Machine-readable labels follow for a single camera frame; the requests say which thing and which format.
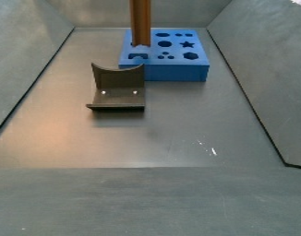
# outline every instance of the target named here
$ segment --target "enclosure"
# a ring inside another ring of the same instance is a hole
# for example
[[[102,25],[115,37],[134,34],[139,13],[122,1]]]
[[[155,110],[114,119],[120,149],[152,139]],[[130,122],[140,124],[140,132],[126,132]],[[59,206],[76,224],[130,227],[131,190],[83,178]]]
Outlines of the enclosure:
[[[0,235],[301,235],[301,1],[152,0],[206,82],[92,112],[130,1],[0,1]]]

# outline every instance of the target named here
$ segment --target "wooden dowel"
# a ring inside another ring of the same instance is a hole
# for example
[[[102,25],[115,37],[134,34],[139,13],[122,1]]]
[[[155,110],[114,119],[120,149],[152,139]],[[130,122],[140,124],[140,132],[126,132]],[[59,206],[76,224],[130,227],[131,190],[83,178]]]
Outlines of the wooden dowel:
[[[132,46],[151,46],[151,0],[130,0]]]

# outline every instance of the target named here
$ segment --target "dark plastic holder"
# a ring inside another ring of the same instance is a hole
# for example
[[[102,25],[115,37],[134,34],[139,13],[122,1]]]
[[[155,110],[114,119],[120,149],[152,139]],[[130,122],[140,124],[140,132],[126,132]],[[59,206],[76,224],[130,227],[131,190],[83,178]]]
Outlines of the dark plastic holder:
[[[144,66],[108,70],[91,64],[96,82],[96,94],[91,110],[144,110]]]

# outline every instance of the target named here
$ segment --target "circular hole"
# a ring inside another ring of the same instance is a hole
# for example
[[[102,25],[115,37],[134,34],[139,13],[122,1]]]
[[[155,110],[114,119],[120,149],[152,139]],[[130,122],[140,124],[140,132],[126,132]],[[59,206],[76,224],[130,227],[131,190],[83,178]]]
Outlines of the circular hole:
[[[155,36],[158,37],[167,37],[170,34],[169,33],[156,33]]]
[[[159,41],[159,42],[158,42],[158,45],[159,45],[160,47],[167,48],[167,47],[170,47],[170,46],[173,45],[173,43],[171,43],[170,41]]]

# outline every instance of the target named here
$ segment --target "gray floor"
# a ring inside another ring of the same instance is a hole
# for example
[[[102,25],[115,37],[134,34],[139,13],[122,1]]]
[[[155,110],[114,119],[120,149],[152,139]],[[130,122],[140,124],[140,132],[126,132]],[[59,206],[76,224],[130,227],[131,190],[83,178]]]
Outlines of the gray floor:
[[[71,35],[0,132],[0,236],[301,235],[301,170],[198,32],[209,81],[147,83],[144,114],[86,108],[91,60],[116,64],[123,29]]]
[[[206,29],[206,83],[148,82],[144,112],[86,107],[124,29],[78,29],[0,132],[0,168],[282,166]]]

